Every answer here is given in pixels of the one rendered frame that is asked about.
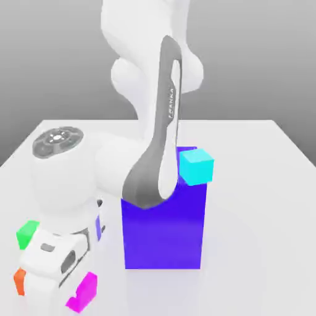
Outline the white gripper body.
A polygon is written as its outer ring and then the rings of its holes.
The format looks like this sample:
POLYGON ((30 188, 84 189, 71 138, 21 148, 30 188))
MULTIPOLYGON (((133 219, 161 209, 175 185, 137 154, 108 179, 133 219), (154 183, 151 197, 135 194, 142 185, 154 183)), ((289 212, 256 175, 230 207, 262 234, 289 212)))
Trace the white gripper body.
POLYGON ((78 277, 70 275, 61 287, 56 280, 27 272, 24 281, 28 316, 75 316, 66 303, 75 294, 78 277))

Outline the small cyan cube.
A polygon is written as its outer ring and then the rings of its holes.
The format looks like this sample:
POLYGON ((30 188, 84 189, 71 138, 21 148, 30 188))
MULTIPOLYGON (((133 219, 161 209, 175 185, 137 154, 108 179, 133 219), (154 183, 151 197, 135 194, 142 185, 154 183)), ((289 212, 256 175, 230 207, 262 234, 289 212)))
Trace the small cyan cube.
POLYGON ((210 183, 214 174, 214 158, 204 149, 180 152, 180 176, 187 185, 210 183))

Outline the small magenta cube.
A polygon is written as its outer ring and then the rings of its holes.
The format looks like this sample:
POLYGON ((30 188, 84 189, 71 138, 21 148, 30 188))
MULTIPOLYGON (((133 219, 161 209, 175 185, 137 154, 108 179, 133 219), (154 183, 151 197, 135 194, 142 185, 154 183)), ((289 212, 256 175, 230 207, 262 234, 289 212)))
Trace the small magenta cube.
POLYGON ((98 276, 93 272, 88 272, 78 285, 75 297, 70 297, 65 306, 78 314, 81 313, 96 297, 97 287, 98 276))

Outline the small orange cube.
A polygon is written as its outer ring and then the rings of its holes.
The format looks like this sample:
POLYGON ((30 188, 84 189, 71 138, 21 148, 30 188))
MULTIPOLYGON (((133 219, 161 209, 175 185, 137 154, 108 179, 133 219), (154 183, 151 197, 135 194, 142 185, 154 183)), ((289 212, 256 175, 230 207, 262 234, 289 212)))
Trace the small orange cube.
POLYGON ((14 283, 15 283, 15 287, 19 296, 25 295, 25 288, 24 288, 25 276, 26 276, 26 271, 22 268, 19 268, 14 273, 14 283))

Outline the large blue box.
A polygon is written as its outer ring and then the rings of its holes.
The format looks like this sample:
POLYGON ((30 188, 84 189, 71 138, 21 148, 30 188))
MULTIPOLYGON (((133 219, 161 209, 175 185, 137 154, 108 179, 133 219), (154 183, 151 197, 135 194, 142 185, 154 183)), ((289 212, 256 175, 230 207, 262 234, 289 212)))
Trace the large blue box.
POLYGON ((199 269, 207 185, 180 177, 173 194, 148 210, 122 201, 127 269, 199 269))

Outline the small green cube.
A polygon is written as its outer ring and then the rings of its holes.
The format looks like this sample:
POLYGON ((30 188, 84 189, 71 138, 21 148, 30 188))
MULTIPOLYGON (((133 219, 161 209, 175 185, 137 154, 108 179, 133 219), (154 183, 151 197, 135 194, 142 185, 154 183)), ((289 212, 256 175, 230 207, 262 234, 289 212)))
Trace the small green cube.
POLYGON ((16 232, 20 250, 27 248, 39 224, 36 220, 29 220, 16 232))

